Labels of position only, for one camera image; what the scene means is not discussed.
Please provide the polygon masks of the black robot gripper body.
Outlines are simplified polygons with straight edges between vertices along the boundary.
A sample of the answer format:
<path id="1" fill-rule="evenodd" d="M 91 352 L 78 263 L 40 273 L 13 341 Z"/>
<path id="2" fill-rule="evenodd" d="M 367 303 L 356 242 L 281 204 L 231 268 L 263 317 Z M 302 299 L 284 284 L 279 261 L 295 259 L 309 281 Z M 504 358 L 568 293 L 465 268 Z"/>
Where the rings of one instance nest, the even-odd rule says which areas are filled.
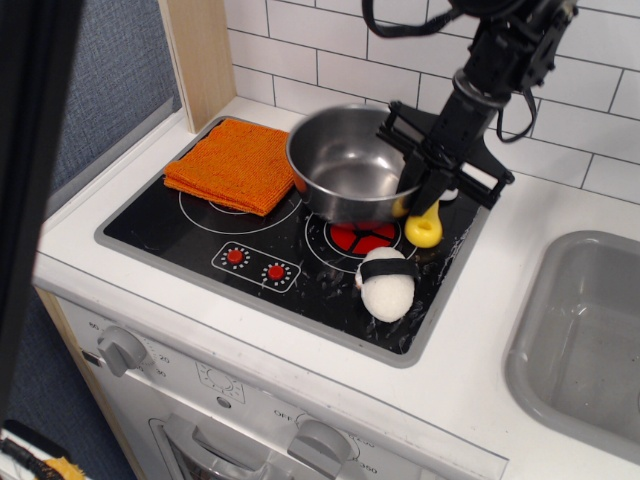
<path id="1" fill-rule="evenodd" d="M 377 136 L 404 157 L 417 150 L 429 170 L 453 171 L 458 189 L 482 206 L 493 206 L 513 174 L 491 154 L 484 133 L 510 98 L 491 98 L 456 87 L 439 115 L 393 101 Z"/>

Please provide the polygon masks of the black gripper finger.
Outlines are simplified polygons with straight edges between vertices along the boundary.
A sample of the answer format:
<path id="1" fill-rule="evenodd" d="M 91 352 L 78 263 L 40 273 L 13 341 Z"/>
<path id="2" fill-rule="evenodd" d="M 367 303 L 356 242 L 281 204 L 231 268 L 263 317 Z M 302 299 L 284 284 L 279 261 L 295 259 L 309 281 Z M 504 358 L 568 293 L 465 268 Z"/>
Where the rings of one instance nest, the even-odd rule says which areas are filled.
<path id="1" fill-rule="evenodd" d="M 424 215 L 446 190 L 452 189 L 455 182 L 453 171 L 422 167 L 414 169 L 410 176 L 409 215 Z"/>
<path id="2" fill-rule="evenodd" d="M 396 193 L 398 195 L 416 193 L 422 188 L 429 167 L 424 155 L 417 150 L 406 154 L 403 159 L 404 167 L 400 174 Z"/>

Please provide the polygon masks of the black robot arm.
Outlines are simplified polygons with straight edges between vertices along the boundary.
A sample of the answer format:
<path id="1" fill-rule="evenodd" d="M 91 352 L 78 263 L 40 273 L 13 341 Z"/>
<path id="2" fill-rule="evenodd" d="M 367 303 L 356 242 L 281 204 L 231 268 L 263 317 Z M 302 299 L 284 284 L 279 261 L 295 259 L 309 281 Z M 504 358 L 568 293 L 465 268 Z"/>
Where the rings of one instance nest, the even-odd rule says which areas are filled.
<path id="1" fill-rule="evenodd" d="M 363 2 L 362 12 L 367 27 L 383 38 L 431 35 L 462 15 L 478 19 L 470 57 L 454 75 L 441 113 L 393 101 L 378 135 L 405 159 L 398 189 L 413 194 L 401 202 L 401 214 L 421 216 L 455 189 L 492 208 L 514 176 L 489 152 L 484 133 L 491 122 L 503 122 L 513 93 L 537 114 L 531 90 L 554 70 L 560 40 L 578 13 L 576 2 L 453 1 L 447 12 L 421 25 L 379 24 L 371 1 Z"/>

